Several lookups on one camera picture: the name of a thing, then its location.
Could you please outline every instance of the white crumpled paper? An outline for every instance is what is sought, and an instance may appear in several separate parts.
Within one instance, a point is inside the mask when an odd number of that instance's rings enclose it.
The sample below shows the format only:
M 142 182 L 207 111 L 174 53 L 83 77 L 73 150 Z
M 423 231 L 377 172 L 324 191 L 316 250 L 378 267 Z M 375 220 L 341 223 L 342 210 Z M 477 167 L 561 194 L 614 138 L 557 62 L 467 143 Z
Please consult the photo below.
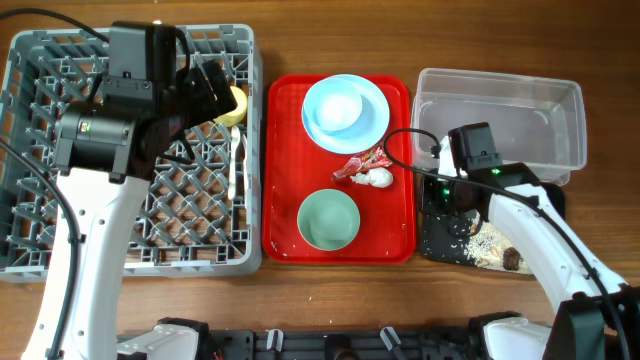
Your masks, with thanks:
M 393 175 L 385 168 L 375 168 L 369 170 L 366 175 L 358 173 L 355 176 L 351 176 L 351 181 L 356 184 L 385 188 L 393 182 Z

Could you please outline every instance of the cable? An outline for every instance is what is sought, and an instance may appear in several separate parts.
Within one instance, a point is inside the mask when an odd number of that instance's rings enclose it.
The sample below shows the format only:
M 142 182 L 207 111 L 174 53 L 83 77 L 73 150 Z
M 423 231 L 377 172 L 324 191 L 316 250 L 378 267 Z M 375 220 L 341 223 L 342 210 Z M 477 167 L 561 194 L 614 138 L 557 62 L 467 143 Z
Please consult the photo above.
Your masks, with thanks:
M 102 78 L 104 78 L 104 73 L 98 73 L 96 77 L 93 79 L 93 84 L 91 85 L 91 90 L 89 91 L 89 95 L 87 95 L 87 103 L 93 104 L 93 100 L 98 93 L 98 88 L 100 87 L 100 83 L 102 83 Z
M 0 13 L 0 20 L 4 20 L 6 18 L 10 18 L 12 16 L 15 15 L 27 15 L 27 14 L 33 14 L 33 15 L 44 15 L 44 16 L 49 16 L 58 20 L 62 20 L 64 22 L 68 22 L 69 24 L 78 27 L 86 32 L 88 32 L 89 34 L 95 36 L 96 38 L 108 43 L 109 42 L 109 38 L 106 37 L 103 34 L 100 34 L 99 32 L 95 31 L 94 29 L 92 29 L 91 27 L 89 27 L 86 24 L 81 23 L 80 21 L 70 18 L 66 15 L 62 15 L 59 14 L 55 11 L 50 11 L 50 10 L 44 10 L 44 9 L 37 9 L 37 8 L 19 8 L 19 9 L 13 9 L 13 10 L 9 10 L 9 11 L 5 11 L 3 13 Z
M 616 310 L 615 306 L 613 305 L 613 301 L 611 300 L 611 296 L 609 295 L 609 292 L 607 291 L 607 289 L 605 288 L 604 284 L 602 283 L 602 281 L 598 277 L 598 274 L 597 274 L 596 270 L 591 266 L 591 264 L 589 264 L 589 261 L 587 261 L 587 259 L 584 257 L 582 252 L 580 252 L 580 249 L 578 249 L 576 244 L 573 242 L 573 240 L 571 240 L 569 235 L 567 235 L 567 233 L 560 227 L 560 225 L 558 225 L 555 221 L 553 221 L 553 219 L 551 219 L 551 217 L 546 212 L 544 212 L 542 209 L 538 208 L 536 205 L 533 205 L 532 203 L 529 202 L 529 200 L 527 198 L 525 198 L 523 196 L 520 196 L 518 194 L 512 193 L 512 192 L 504 190 L 504 189 L 500 189 L 500 188 L 497 188 L 497 187 L 494 187 L 494 186 L 491 186 L 491 185 L 483 184 L 483 183 L 480 183 L 480 182 L 477 182 L 477 181 L 462 179 L 462 178 L 453 177 L 453 176 L 430 173 L 430 172 L 428 172 L 428 171 L 426 171 L 424 169 L 420 169 L 420 168 L 417 168 L 415 166 L 407 165 L 407 164 L 401 162 L 400 160 L 396 159 L 393 155 L 391 155 L 391 153 L 389 152 L 389 148 L 388 148 L 389 139 L 391 139 L 391 137 L 393 135 L 398 134 L 398 133 L 417 133 L 417 134 L 421 134 L 421 135 L 426 135 L 426 136 L 429 136 L 432 139 L 436 139 L 436 143 L 437 143 L 437 138 L 435 137 L 435 135 L 433 135 L 432 133 L 430 133 L 428 131 L 421 130 L 421 129 L 412 129 L 412 128 L 396 129 L 396 130 L 390 132 L 389 135 L 387 135 L 385 137 L 384 142 L 382 143 L 382 148 L 383 148 L 385 154 L 387 155 L 389 160 L 391 160 L 394 164 L 396 164 L 396 165 L 398 165 L 398 166 L 400 166 L 400 167 L 402 167 L 404 169 L 407 169 L 409 171 L 413 171 L 415 173 L 421 174 L 423 176 L 429 176 L 429 177 L 436 178 L 436 179 L 443 179 L 443 180 L 455 181 L 455 182 L 458 182 L 458 183 L 461 183 L 461 184 L 472 185 L 472 186 L 475 186 L 475 187 L 478 187 L 478 188 L 483 188 L 483 189 L 489 190 L 489 191 L 491 191 L 491 192 L 493 192 L 495 194 L 505 196 L 505 197 L 510 198 L 512 200 L 516 200 L 516 201 L 524 204 L 528 208 L 530 208 L 534 213 L 536 213 L 538 216 L 543 218 L 547 223 L 549 223 L 549 225 L 551 225 L 551 227 L 560 234 L 560 236 L 564 239 L 564 241 L 567 243 L 569 248 L 571 248 L 573 253 L 576 255 L 576 257 L 578 258 L 578 260 L 582 264 L 582 266 L 587 271 L 587 274 L 589 275 L 589 278 L 591 278 L 593 280 L 593 282 L 596 284 L 596 287 L 598 288 L 598 290 L 602 294 L 602 300 L 604 302 L 604 305 L 605 305 L 605 307 L 607 309 L 607 312 L 609 313 L 609 315 L 612 318 L 615 330 L 618 332 L 618 340 L 620 341 L 620 346 L 621 346 L 621 351 L 622 351 L 622 358 L 625 359 L 625 360 L 631 360 L 631 355 L 630 355 L 630 352 L 629 352 L 629 344 L 627 343 L 627 337 L 626 337 L 626 334 L 625 334 L 625 331 L 624 331 L 624 327 L 622 326 L 622 320 L 620 319 L 620 314 L 618 313 L 618 311 Z
M 183 164 L 183 165 L 191 165 L 193 164 L 193 161 L 190 161 L 188 159 L 179 157 L 179 156 L 174 156 L 174 155 L 167 155 L 167 154 L 160 154 L 158 155 L 158 157 L 160 159 L 164 159 L 164 160 L 168 160 L 168 161 L 175 161 L 179 164 Z
M 184 71 L 186 77 L 189 73 L 189 69 L 191 69 L 191 55 L 189 54 L 189 44 L 187 43 L 187 37 L 180 29 L 176 29 L 176 38 L 178 39 L 178 41 L 180 41 L 180 46 L 182 46 L 182 52 L 185 56 L 185 63 L 182 71 Z
M 62 345 L 62 336 L 67 325 L 67 317 L 71 310 L 71 300 L 73 299 L 73 292 L 75 290 L 76 276 L 78 273 L 78 247 L 80 246 L 80 228 L 78 226 L 78 220 L 76 219 L 73 210 L 67 199 L 62 195 L 60 189 L 56 184 L 50 182 L 44 174 L 42 174 L 32 163 L 26 158 L 22 157 L 16 150 L 14 150 L 4 140 L 0 139 L 0 148 L 16 159 L 20 164 L 24 165 L 33 175 L 40 180 L 44 186 L 53 194 L 53 198 L 58 202 L 64 218 L 67 220 L 67 226 L 69 227 L 69 244 L 71 246 L 69 264 L 69 276 L 67 278 L 67 286 L 64 293 L 64 299 L 62 301 L 62 308 L 60 309 L 60 318 L 58 319 L 58 325 L 56 326 L 56 332 L 53 336 L 49 355 L 47 356 L 51 360 L 58 359 L 58 353 L 60 352 L 60 346 Z

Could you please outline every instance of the clear plastic container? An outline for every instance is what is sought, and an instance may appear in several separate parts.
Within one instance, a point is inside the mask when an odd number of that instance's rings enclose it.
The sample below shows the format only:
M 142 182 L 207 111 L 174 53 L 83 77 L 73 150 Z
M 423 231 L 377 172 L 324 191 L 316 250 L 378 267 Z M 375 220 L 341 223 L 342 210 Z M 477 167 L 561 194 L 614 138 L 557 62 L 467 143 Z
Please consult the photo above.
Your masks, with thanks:
M 587 163 L 580 86 L 573 81 L 478 71 L 424 69 L 411 125 L 444 137 L 453 128 L 488 122 L 505 163 L 524 162 L 543 181 L 564 185 Z M 413 164 L 438 166 L 432 140 L 414 135 Z

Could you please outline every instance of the plastic bin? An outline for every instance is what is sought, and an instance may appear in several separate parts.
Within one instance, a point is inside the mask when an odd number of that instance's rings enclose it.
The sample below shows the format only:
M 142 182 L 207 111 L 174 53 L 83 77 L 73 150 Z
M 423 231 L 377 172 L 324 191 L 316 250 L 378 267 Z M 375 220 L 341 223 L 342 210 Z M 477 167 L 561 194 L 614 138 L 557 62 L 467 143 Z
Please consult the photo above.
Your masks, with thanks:
M 444 137 L 453 128 L 488 122 L 505 163 L 524 162 L 543 181 L 564 185 L 587 162 L 580 86 L 573 81 L 477 71 L 424 69 L 412 127 Z M 413 164 L 435 168 L 432 141 L 413 137 Z
M 260 246 L 262 59 L 246 25 L 178 26 L 192 66 L 217 60 L 227 79 L 248 94 L 246 132 L 250 185 L 227 200 L 230 135 L 208 122 L 189 131 L 191 165 L 156 162 L 155 178 L 129 242 L 125 276 L 227 276 L 249 274 L 262 261 Z M 107 34 L 108 29 L 96 29 Z M 177 47 L 178 67 L 185 55 Z M 84 99 L 96 74 L 108 67 L 109 45 L 82 30 L 38 30 L 11 43 L 2 94 L 0 129 L 9 143 L 43 171 L 53 161 L 54 124 L 68 103 Z M 181 144 L 171 155 L 184 156 Z M 243 152 L 238 152 L 242 181 Z M 0 280 L 43 281 L 55 234 L 57 204 L 44 186 L 13 159 L 0 159 Z

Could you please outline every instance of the green bowl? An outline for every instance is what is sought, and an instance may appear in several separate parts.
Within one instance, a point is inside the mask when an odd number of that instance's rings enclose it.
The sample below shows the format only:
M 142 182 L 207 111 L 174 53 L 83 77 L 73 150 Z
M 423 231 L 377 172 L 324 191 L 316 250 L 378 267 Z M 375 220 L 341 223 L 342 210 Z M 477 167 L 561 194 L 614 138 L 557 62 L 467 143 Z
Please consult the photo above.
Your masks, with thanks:
M 302 202 L 298 210 L 300 235 L 319 250 L 342 249 L 353 241 L 359 229 L 360 211 L 342 191 L 316 191 Z

